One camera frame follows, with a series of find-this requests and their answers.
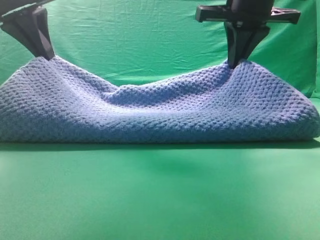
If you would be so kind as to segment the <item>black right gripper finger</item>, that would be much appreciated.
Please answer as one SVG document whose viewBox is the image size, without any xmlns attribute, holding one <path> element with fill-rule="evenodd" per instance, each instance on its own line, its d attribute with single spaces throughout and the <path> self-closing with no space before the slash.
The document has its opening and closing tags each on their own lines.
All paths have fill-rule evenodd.
<svg viewBox="0 0 320 240">
<path fill-rule="evenodd" d="M 248 29 L 243 33 L 243 49 L 241 59 L 247 59 L 258 44 L 267 37 L 270 33 L 270 28 L 267 25 L 259 26 L 258 28 Z"/>
<path fill-rule="evenodd" d="M 225 21 L 224 28 L 227 38 L 227 63 L 234 69 L 241 60 L 249 57 L 249 46 L 252 31 L 237 27 L 234 22 Z"/>
</svg>

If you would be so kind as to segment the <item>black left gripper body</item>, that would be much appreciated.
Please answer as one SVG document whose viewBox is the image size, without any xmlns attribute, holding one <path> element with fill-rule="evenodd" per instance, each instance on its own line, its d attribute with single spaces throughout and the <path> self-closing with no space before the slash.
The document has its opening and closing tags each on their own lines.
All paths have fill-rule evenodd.
<svg viewBox="0 0 320 240">
<path fill-rule="evenodd" d="M 37 7 L 49 2 L 52 0 L 0 0 L 0 16 L 25 7 Z"/>
</svg>

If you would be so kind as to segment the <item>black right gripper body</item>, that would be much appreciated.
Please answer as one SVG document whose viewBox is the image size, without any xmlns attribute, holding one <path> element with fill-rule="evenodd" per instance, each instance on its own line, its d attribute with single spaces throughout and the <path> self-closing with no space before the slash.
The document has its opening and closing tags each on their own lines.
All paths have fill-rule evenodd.
<svg viewBox="0 0 320 240">
<path fill-rule="evenodd" d="M 195 20 L 202 22 L 242 22 L 245 24 L 297 24 L 301 12 L 274 6 L 273 0 L 228 0 L 223 5 L 199 5 Z"/>
</svg>

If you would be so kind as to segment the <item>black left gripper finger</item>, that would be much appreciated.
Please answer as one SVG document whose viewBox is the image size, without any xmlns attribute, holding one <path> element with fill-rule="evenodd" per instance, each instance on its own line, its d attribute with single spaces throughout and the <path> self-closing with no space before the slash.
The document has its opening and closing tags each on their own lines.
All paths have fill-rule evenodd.
<svg viewBox="0 0 320 240">
<path fill-rule="evenodd" d="M 35 56 L 51 60 L 55 56 L 55 52 L 49 34 L 47 9 L 43 6 L 37 7 L 32 12 L 32 20 L 35 29 L 32 34 Z"/>
<path fill-rule="evenodd" d="M 34 10 L 23 10 L 4 16 L 0 28 L 20 42 L 35 57 L 42 55 L 41 34 Z"/>
</svg>

